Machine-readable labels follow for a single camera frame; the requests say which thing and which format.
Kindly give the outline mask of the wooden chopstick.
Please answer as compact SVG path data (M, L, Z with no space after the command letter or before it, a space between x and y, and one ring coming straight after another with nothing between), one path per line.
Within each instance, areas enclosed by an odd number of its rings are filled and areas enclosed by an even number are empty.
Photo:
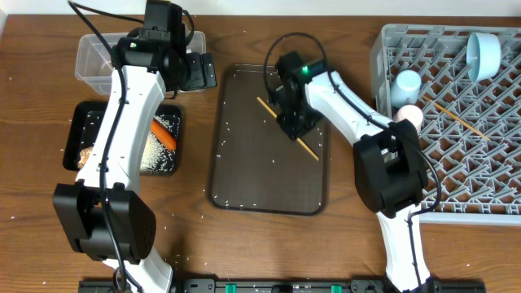
M260 97L256 97L256 101L259 102L262 107L276 120L277 114L273 109L269 107L269 105L264 102ZM297 138L296 141L316 160L319 161L319 157L315 154L315 152L301 139Z
M444 114L448 115L449 117L453 118L455 121L457 121L458 123L460 123L461 125L463 125L467 129L469 129L471 132L477 134L478 136L483 138L485 141L488 141L488 142L492 141L484 133L480 132L478 129L474 128L473 126L471 126L470 124L468 124L467 122L465 122L464 120L462 120L461 118L459 118L458 116L456 116L455 114L453 114L452 112L447 110L446 108L442 107L441 105L439 105L438 103L436 103L432 99L428 98L427 96L423 96L423 98L426 101L431 102L437 110L439 110L439 111L443 112Z

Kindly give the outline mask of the orange carrot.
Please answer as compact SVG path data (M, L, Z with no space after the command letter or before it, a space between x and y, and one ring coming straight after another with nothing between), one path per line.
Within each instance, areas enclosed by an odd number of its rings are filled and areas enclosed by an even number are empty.
M163 127L159 122L153 120L151 122L151 131L156 138L161 142L165 149L175 151L177 149L177 142L170 132Z

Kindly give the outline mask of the white paper cup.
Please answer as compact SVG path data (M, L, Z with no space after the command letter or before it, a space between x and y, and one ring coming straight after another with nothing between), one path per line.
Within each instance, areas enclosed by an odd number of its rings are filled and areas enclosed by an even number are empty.
M419 107L412 104L401 107L394 115L393 121L398 123L403 120L408 120L416 128L417 133L421 132L423 113Z

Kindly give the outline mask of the light blue cup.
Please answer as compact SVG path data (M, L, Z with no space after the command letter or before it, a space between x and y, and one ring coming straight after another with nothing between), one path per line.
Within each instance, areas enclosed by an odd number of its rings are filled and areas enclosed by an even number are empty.
M417 72L413 70L400 72L391 85L391 105L400 108L415 104L418 100L421 85L422 79Z

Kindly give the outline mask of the light blue bowl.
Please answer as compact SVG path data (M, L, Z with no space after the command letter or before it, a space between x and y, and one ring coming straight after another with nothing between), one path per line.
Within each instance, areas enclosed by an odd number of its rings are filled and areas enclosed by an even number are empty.
M501 43L496 35L472 33L466 44L468 77L472 82L494 77L501 64Z

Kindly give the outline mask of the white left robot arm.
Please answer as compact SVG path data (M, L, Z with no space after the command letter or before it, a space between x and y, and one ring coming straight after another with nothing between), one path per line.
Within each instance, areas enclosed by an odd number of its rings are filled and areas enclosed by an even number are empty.
M112 88L90 156L52 197L75 252L114 269L114 291L168 292L173 268L154 247L156 218L139 196L142 155L155 113L171 90L216 86L209 53L123 37L113 48Z

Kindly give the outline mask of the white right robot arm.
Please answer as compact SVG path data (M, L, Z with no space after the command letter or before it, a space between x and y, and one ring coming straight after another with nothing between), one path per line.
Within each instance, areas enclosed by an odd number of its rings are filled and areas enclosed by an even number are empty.
M291 140L327 118L352 145L355 186L364 205L378 217L386 249L386 277L399 292L419 292L430 272L412 215L420 209L427 168L418 153L416 128L379 114L324 61L281 58L275 65L281 85L269 91L279 105L281 129Z

